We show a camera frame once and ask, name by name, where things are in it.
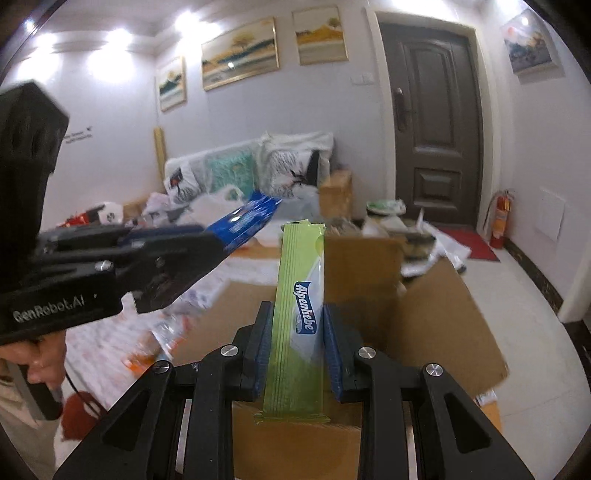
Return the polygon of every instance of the person's hand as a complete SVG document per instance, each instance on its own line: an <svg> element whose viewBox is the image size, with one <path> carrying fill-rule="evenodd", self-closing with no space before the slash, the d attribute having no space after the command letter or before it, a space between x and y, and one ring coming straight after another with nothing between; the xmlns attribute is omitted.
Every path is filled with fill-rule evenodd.
<svg viewBox="0 0 591 480"><path fill-rule="evenodd" d="M17 365L28 365L28 382L45 383L58 389L66 377L66 333L50 333L38 343L17 342L0 346L0 358Z"/></svg>

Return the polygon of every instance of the landscape painting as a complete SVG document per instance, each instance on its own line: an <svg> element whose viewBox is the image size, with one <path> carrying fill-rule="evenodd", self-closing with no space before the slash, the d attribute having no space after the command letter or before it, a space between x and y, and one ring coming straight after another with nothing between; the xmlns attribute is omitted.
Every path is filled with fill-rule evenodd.
<svg viewBox="0 0 591 480"><path fill-rule="evenodd" d="M183 57L172 59L159 68L156 81L161 111L165 112L169 108L187 101Z"/></svg>
<svg viewBox="0 0 591 480"><path fill-rule="evenodd" d="M300 65L348 60L338 7L299 10L293 17Z"/></svg>
<svg viewBox="0 0 591 480"><path fill-rule="evenodd" d="M204 90L279 70L273 17L224 33L202 49Z"/></svg>
<svg viewBox="0 0 591 480"><path fill-rule="evenodd" d="M548 49L550 39L543 34L544 30L536 14L529 9L503 26L513 73L519 75L556 66Z"/></svg>

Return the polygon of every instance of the door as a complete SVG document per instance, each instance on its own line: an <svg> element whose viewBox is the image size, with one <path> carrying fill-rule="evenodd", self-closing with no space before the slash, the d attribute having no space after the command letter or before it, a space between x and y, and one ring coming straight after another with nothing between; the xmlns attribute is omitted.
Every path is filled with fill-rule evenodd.
<svg viewBox="0 0 591 480"><path fill-rule="evenodd" d="M482 118L467 38L381 24L396 128L396 196L416 218L476 226Z"/></svg>

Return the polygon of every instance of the red fire extinguisher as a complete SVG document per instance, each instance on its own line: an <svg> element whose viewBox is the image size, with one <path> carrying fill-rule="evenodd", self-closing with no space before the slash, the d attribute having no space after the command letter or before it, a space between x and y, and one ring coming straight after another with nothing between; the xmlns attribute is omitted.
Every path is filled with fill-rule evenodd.
<svg viewBox="0 0 591 480"><path fill-rule="evenodd" d="M498 192L496 195L496 209L495 217L492 222L491 241L490 245L492 248L501 249L505 241L505 231L507 229L507 219L509 212L511 211L511 202L514 197L510 194L509 190Z"/></svg>

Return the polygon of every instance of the metal screw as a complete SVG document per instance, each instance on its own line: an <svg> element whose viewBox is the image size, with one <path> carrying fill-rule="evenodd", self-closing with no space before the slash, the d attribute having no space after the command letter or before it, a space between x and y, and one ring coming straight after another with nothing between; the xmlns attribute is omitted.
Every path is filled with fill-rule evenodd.
<svg viewBox="0 0 591 480"><path fill-rule="evenodd" d="M106 272L107 270L110 270L111 268L113 268L113 262L109 262L108 260L95 263L95 270L97 272Z"/></svg>
<svg viewBox="0 0 591 480"><path fill-rule="evenodd" d="M443 375L443 367L438 364L428 364L425 367L425 370L432 377L440 377Z"/></svg>
<svg viewBox="0 0 591 480"><path fill-rule="evenodd" d="M363 346L359 349L359 352L357 352L357 354L361 357L361 358L373 358L375 357L375 350L373 348L371 348L370 346Z"/></svg>
<svg viewBox="0 0 591 480"><path fill-rule="evenodd" d="M223 356L234 356L238 354L238 347L236 345L226 345L220 350Z"/></svg>
<svg viewBox="0 0 591 480"><path fill-rule="evenodd" d="M157 375L165 374L170 370L170 364L166 360L160 360L152 365L152 370L154 370Z"/></svg>

